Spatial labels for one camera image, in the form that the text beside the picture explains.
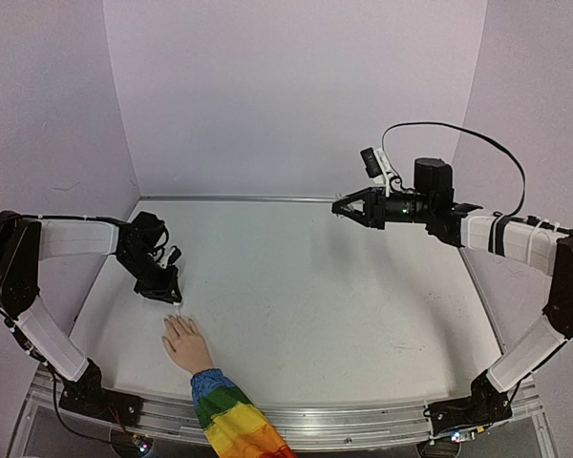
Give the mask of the mannequin hand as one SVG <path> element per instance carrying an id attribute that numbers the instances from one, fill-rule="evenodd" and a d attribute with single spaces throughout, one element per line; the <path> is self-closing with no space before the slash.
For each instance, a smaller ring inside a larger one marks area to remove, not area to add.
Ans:
<path id="1" fill-rule="evenodd" d="M 170 315 L 163 319 L 163 324 L 161 339 L 174 364 L 191 375 L 216 368 L 205 338 L 193 320 Z"/>

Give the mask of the clear nail polish bottle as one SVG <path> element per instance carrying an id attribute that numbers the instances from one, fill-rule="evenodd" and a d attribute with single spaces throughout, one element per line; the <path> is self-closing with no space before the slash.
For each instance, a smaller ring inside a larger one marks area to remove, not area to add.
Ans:
<path id="1" fill-rule="evenodd" d="M 335 196 L 335 200 L 332 203 L 331 208 L 335 207 L 362 211 L 361 200 L 359 198 L 352 198 L 351 196 L 343 196 L 341 194 L 337 194 Z"/>

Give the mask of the rainbow striped sleeve forearm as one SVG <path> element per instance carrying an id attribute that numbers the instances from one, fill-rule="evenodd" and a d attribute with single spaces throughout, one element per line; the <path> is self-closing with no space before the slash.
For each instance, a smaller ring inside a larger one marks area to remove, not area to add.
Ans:
<path id="1" fill-rule="evenodd" d="M 191 388 L 200 426 L 219 457 L 295 455 L 263 412 L 221 370 L 195 374 Z"/>

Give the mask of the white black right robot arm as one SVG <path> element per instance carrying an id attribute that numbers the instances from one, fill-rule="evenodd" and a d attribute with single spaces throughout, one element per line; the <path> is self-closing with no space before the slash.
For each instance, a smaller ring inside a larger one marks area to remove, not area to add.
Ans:
<path id="1" fill-rule="evenodd" d="M 573 229 L 456 203 L 452 167 L 439 158 L 417 159 L 413 189 L 396 191 L 391 187 L 396 173 L 382 151 L 368 149 L 361 156 L 374 184 L 334 201 L 334 215 L 377 230 L 387 223 L 422 224 L 447 245 L 521 262 L 551 278 L 540 317 L 471 382 L 470 395 L 432 403 L 424 411 L 436 434 L 509 419 L 521 382 L 573 339 Z"/>

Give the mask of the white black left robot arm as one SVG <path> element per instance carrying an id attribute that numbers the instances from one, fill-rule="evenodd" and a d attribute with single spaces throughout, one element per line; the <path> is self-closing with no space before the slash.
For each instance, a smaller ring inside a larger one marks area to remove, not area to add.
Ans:
<path id="1" fill-rule="evenodd" d="M 0 213 L 0 315 L 18 345 L 63 384 L 57 408 L 122 427 L 138 423 L 141 397 L 108 389 L 97 363 L 60 328 L 43 302 L 41 264 L 72 256 L 114 258 L 143 298 L 179 305 L 181 255 L 164 220 Z"/>

